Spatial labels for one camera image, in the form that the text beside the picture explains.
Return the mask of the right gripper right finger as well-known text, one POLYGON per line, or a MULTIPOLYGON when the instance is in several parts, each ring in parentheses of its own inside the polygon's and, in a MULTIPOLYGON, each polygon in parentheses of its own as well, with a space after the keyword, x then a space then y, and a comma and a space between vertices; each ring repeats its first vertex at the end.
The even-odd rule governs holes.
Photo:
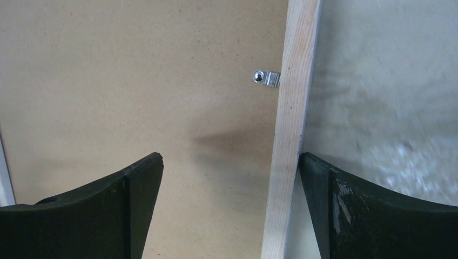
POLYGON ((417 199, 312 153, 299 173, 322 258, 457 258, 457 207, 417 199))

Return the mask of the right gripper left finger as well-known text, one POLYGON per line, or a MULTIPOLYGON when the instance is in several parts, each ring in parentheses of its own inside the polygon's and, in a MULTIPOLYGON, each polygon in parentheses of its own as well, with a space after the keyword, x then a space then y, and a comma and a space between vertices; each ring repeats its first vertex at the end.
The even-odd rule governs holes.
POLYGON ((151 153, 34 205, 1 208, 1 258, 141 258, 163 176, 151 153))

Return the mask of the brown backing board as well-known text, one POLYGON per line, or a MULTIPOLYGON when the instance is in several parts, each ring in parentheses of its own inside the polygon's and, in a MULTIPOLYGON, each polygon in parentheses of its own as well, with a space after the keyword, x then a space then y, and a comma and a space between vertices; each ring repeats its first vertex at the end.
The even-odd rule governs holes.
POLYGON ((259 258, 286 1, 1 1, 18 203, 158 152, 144 258, 259 258))

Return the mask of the picture frame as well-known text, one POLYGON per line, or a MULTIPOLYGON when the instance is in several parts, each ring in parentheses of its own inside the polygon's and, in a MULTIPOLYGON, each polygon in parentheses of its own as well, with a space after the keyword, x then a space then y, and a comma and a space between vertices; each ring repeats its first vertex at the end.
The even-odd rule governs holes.
POLYGON ((261 258, 284 258, 321 1, 289 1, 261 258))

